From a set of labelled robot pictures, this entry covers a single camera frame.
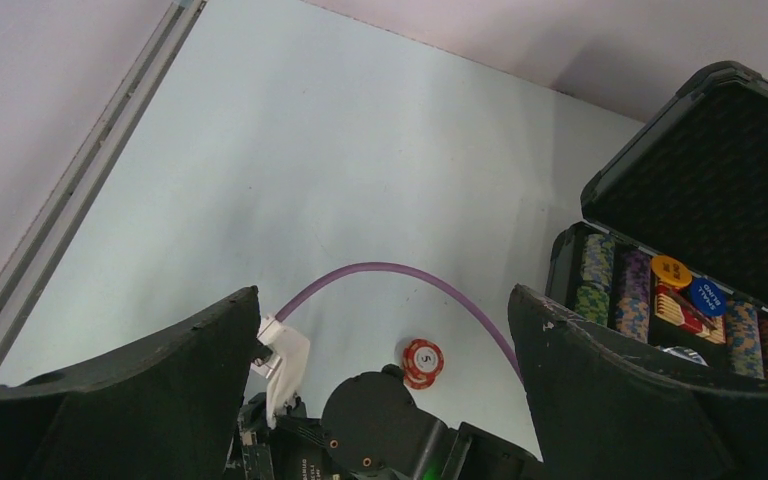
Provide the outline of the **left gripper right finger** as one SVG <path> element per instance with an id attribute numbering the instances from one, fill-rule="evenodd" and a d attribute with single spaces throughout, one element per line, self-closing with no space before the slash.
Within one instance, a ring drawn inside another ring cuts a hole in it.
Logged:
<path id="1" fill-rule="evenodd" d="M 768 479 L 768 381 L 706 367 L 524 285 L 508 322 L 552 479 Z"/>

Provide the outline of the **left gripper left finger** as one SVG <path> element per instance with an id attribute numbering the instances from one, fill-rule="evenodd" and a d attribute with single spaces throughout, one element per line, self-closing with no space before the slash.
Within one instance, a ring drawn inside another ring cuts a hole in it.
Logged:
<path id="1" fill-rule="evenodd" d="M 218 479 L 261 321 L 242 288 L 156 333 L 0 385 L 0 479 Z"/>

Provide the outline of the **clear round plastic disc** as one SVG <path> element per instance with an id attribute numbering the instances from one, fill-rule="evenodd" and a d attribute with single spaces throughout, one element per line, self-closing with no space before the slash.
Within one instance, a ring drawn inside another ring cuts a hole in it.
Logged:
<path id="1" fill-rule="evenodd" d="M 676 356 L 683 360 L 686 360 L 698 365 L 706 366 L 706 367 L 709 366 L 709 364 L 702 357 L 702 355 L 694 351 L 693 349 L 682 347 L 682 346 L 672 346 L 672 347 L 661 347 L 661 350 L 665 353 Z"/>

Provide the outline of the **red Texas Hold'em card deck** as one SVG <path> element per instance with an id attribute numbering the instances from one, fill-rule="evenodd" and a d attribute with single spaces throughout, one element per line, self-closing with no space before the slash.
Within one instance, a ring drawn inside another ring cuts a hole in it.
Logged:
<path id="1" fill-rule="evenodd" d="M 704 315 L 678 290 L 660 282 L 655 285 L 654 315 L 710 343 L 726 343 L 722 316 Z"/>

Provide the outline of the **blue round dealer button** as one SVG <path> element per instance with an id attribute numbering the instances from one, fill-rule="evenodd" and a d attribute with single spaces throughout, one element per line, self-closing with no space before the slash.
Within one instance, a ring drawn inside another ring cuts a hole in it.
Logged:
<path id="1" fill-rule="evenodd" d="M 727 309 L 726 294 L 712 281 L 697 277 L 688 287 L 694 307 L 706 317 L 723 316 Z"/>

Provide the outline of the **orange round button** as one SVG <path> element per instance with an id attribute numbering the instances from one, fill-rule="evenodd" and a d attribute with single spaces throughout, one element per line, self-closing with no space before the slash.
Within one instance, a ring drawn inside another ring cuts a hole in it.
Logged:
<path id="1" fill-rule="evenodd" d="M 650 262 L 655 277 L 670 288 L 681 290 L 693 281 L 691 271 L 680 261 L 667 256 L 656 255 Z"/>

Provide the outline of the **red poker chip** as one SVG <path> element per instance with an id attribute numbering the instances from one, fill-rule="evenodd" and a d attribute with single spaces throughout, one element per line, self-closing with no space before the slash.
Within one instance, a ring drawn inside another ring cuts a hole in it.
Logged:
<path id="1" fill-rule="evenodd" d="M 427 339 L 410 340 L 402 351 L 402 366 L 414 379 L 436 379 L 444 369 L 444 356 L 440 347 Z"/>
<path id="2" fill-rule="evenodd" d="M 434 384 L 435 378 L 423 377 L 422 379 L 418 379 L 409 375 L 405 375 L 403 377 L 403 382 L 408 388 L 412 390 L 425 390 L 430 388 Z"/>

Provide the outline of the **black poker set case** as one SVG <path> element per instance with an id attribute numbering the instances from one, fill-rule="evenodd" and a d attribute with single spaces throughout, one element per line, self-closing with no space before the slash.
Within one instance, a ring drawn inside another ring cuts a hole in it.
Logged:
<path id="1" fill-rule="evenodd" d="M 552 247 L 550 298 L 574 311 L 585 237 L 602 233 L 616 242 L 605 327 L 617 331 L 615 287 L 620 256 L 630 250 L 682 262 L 727 301 L 754 305 L 759 325 L 768 317 L 768 80 L 734 61 L 700 69 L 585 185 L 580 204 L 582 220 Z M 734 373 L 726 343 L 654 315 L 657 282 L 651 270 L 646 344 L 687 347 Z"/>

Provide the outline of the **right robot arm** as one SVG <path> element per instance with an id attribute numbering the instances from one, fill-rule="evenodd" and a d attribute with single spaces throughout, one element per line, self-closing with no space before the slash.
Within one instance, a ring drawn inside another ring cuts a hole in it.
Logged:
<path id="1" fill-rule="evenodd" d="M 274 414 L 259 393 L 238 415 L 226 479 L 545 479 L 532 453 L 420 409 L 394 365 L 351 377 L 312 418 L 298 395 Z"/>

